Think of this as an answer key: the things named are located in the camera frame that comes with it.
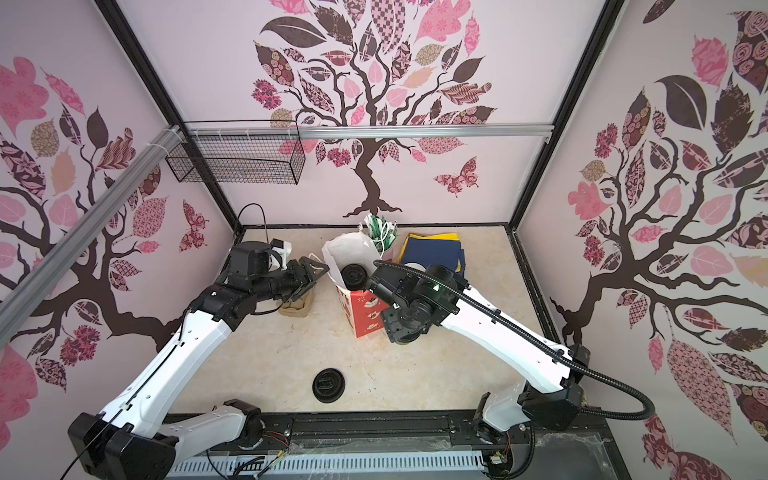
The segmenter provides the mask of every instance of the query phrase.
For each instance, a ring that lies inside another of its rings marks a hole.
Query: black round lid
[[[351,290],[364,290],[368,282],[368,272],[358,263],[350,263],[341,270],[341,278],[344,285]]]
[[[344,393],[344,375],[337,369],[325,369],[312,382],[312,393],[323,403],[333,403]]]

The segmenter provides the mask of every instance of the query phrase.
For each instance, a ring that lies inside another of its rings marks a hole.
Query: black wire mesh basket
[[[178,144],[166,161],[180,182],[298,184],[306,155],[296,121],[263,122],[277,131],[264,133],[266,125],[251,129],[256,133],[192,131],[187,142],[197,149],[186,142]]]

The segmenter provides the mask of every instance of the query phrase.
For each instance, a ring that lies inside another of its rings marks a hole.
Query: wallpaper
[[[280,126],[295,118],[304,128],[548,123],[601,6],[257,0],[220,12],[206,2],[122,4],[186,119]],[[197,52],[194,63],[168,41],[176,31],[170,19],[179,16],[185,26],[177,33]],[[190,25],[217,35],[189,38]],[[216,94],[200,95],[204,89]],[[222,188],[236,210],[257,201],[272,223],[349,224],[368,212],[408,222],[508,221],[540,144],[539,137],[303,141],[298,186]],[[279,150],[287,159],[293,142]],[[243,218],[261,221],[253,210]]]
[[[165,128],[90,2],[12,10],[0,21],[3,297],[143,149],[159,148],[148,142]],[[89,60],[67,61],[72,52]],[[114,398],[170,339],[231,235],[202,185],[179,184],[164,162],[144,179],[0,353],[4,472],[61,475],[74,458],[69,424]],[[46,462],[33,457],[40,434]]]
[[[757,2],[631,4],[521,229],[562,338],[657,406],[611,423],[633,478],[765,476],[767,58]]]

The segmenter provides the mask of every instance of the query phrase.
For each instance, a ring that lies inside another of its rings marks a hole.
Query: tree wall decal
[[[303,2],[270,1],[291,15],[310,13]],[[278,35],[292,48],[271,48],[254,42],[259,63],[276,85],[256,81],[253,98],[274,110],[271,118],[277,125],[293,119],[294,112],[303,125],[336,127],[485,123],[495,108],[475,105],[491,89],[490,83],[469,83],[483,59],[469,58],[480,39],[474,16],[462,24],[470,0],[458,0],[455,5],[452,0],[407,3],[414,5],[409,7],[415,12],[413,19],[406,14],[406,0],[371,0],[372,19],[364,25],[360,20],[366,13],[366,0],[345,0],[323,5],[310,2],[320,28],[297,16],[268,21],[261,32]],[[419,7],[428,8],[420,14]],[[403,40],[406,31],[416,31],[412,24],[418,25],[414,40]],[[461,38],[449,38],[460,32]],[[412,45],[424,37],[437,43],[424,45],[413,54]],[[329,50],[321,58],[307,59],[309,55],[302,50],[318,45]],[[299,109],[278,108],[286,99],[295,99]],[[454,107],[444,111],[444,101]],[[314,150],[318,164],[325,159],[336,167],[355,162],[353,170],[367,196],[344,215],[350,217],[365,211],[402,211],[382,199],[381,187],[370,167],[374,159],[400,161],[401,152],[407,151],[414,160],[425,162],[424,154],[440,155],[463,145],[455,137],[422,138],[416,143],[418,148],[398,138],[358,138],[304,141],[303,146],[305,151]],[[292,146],[284,150],[289,152]],[[435,180],[445,184],[447,177],[440,175]],[[467,182],[466,177],[453,178],[446,184],[453,194],[476,184]]]
[[[33,83],[35,66],[29,60],[16,58],[14,63],[25,68],[23,72],[29,85],[24,88],[32,91],[43,88]],[[51,120],[32,130],[30,143],[38,158],[19,148],[18,139],[9,140],[0,134],[0,155],[8,166],[10,181],[18,184],[0,187],[0,232],[16,239],[13,244],[0,242],[0,269],[22,266],[22,273],[17,278],[0,274],[0,284],[10,290],[15,289],[51,251],[56,243],[53,233],[57,229],[66,233],[74,226],[78,213],[85,214],[94,205],[95,184],[104,182],[109,188],[114,183],[107,171],[125,169],[136,154],[131,145],[133,132],[130,128],[125,128],[122,136],[109,140],[107,125],[98,109],[86,118],[82,101],[68,84],[50,74],[46,74],[46,79],[62,102],[61,114],[55,114]],[[23,101],[24,97],[16,90],[0,88],[0,99],[6,101],[5,106],[10,104],[12,107],[12,102]],[[78,121],[67,106],[75,115],[82,114],[82,120]],[[42,117],[35,113],[28,119],[44,118],[45,115],[43,111]],[[83,125],[86,135],[81,134]],[[68,144],[60,146],[60,134]],[[79,153],[76,161],[83,162],[81,165],[88,172],[87,180],[76,178],[72,150]],[[41,158],[43,154],[55,156],[55,159]],[[46,178],[47,170],[41,168],[40,160],[52,161],[50,178]],[[153,253],[160,246],[151,240],[165,215],[166,199],[151,197],[160,180],[161,170],[156,167],[72,265],[70,270],[76,276],[74,284],[43,300],[35,309],[31,324],[39,326],[22,329],[12,337],[12,340],[20,336],[37,338],[27,357],[35,358],[35,371],[43,381],[66,390],[67,367],[93,359],[105,333],[149,336],[160,351],[180,325],[180,318],[163,324],[155,317],[121,312],[115,298],[116,291],[129,290],[127,277],[141,273],[130,263],[130,257]],[[132,244],[121,243],[130,237],[138,239]],[[36,255],[33,261],[25,258],[25,255],[29,257],[30,247]]]
[[[733,15],[737,43],[762,41],[758,56],[764,63],[768,15]],[[666,350],[667,368],[680,391],[731,436],[733,391],[742,413],[768,441],[762,417],[768,412],[768,390],[722,377],[765,382],[765,369],[742,353],[763,348],[768,331],[746,328],[737,318],[716,319],[707,310],[726,304],[768,315],[764,298],[745,298],[737,288],[750,283],[768,287],[768,257],[760,252],[768,248],[768,216],[743,214],[768,200],[768,135],[760,136],[766,120],[754,121],[750,102],[750,93],[763,103],[768,92],[763,70],[741,67],[749,57],[734,52],[728,62],[723,42],[696,38],[697,77],[705,84],[723,81],[714,105],[708,104],[705,92],[714,91],[712,87],[671,75],[657,81],[666,91],[666,108],[652,107],[642,90],[621,132],[613,123],[598,132],[598,158],[584,167],[584,179],[568,195],[574,212],[586,220],[575,234],[583,239],[584,258],[590,264],[586,292],[576,310],[550,300],[565,321],[565,341],[572,337],[582,343],[582,330],[596,303],[606,292],[620,291],[616,308],[629,307],[631,329],[639,329],[648,318],[648,358],[654,371],[664,367]],[[729,64],[733,69],[725,75]],[[674,128],[679,134],[666,134],[667,120],[681,126]],[[756,141],[742,143],[751,131]],[[702,134],[711,137],[716,151],[697,144],[704,144]],[[734,246],[744,252],[727,254]],[[659,328],[664,319],[671,338]],[[732,352],[702,353],[685,343],[681,333],[703,348],[719,346]],[[657,453],[649,449],[649,455]]]

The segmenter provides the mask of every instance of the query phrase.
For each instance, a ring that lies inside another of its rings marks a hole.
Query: beige tabletop
[[[271,230],[270,238],[289,241],[291,258],[320,249],[343,228]],[[458,233],[465,250],[466,279],[489,301],[540,333],[515,255],[503,227],[401,229],[407,233]],[[264,240],[249,230],[245,240]],[[390,343],[384,330],[356,339],[333,282],[323,277],[314,290],[310,314],[248,316],[201,366],[171,412],[206,412],[228,399],[241,399],[264,412],[474,409],[480,396],[521,377],[477,343],[432,327],[414,343]],[[259,310],[267,310],[259,305]],[[334,403],[312,394],[315,375],[336,368],[346,390]]]

